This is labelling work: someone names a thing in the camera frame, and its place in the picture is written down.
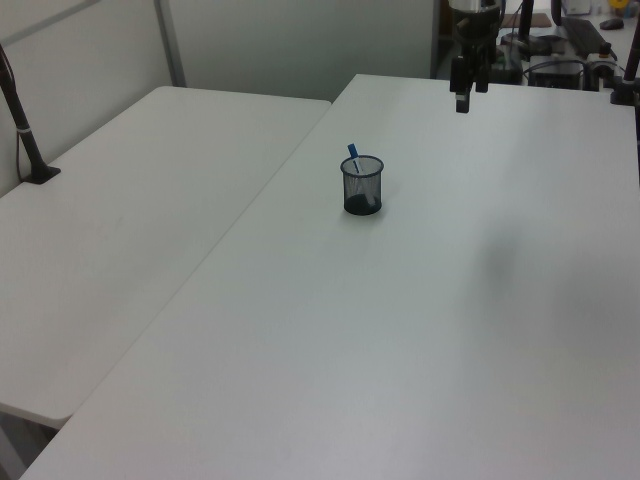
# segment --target mesh pen holder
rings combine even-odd
[[[352,215],[371,215],[382,208],[382,160],[369,155],[347,158],[340,164],[344,209]]]

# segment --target tabletop surface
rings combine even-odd
[[[61,426],[328,106],[163,87],[0,198],[0,411]]]
[[[633,111],[454,102],[357,76],[24,479],[635,478]]]
[[[600,29],[600,23],[605,20],[614,18],[613,14],[599,14],[599,15],[587,15],[585,20],[590,20],[596,27],[598,33],[605,39],[605,41],[611,44],[611,50],[618,56],[618,63],[622,68],[627,66],[627,60],[629,59],[629,52],[631,51],[631,43],[633,42],[633,35],[636,31],[637,18],[624,18],[624,28],[620,30],[602,30]]]

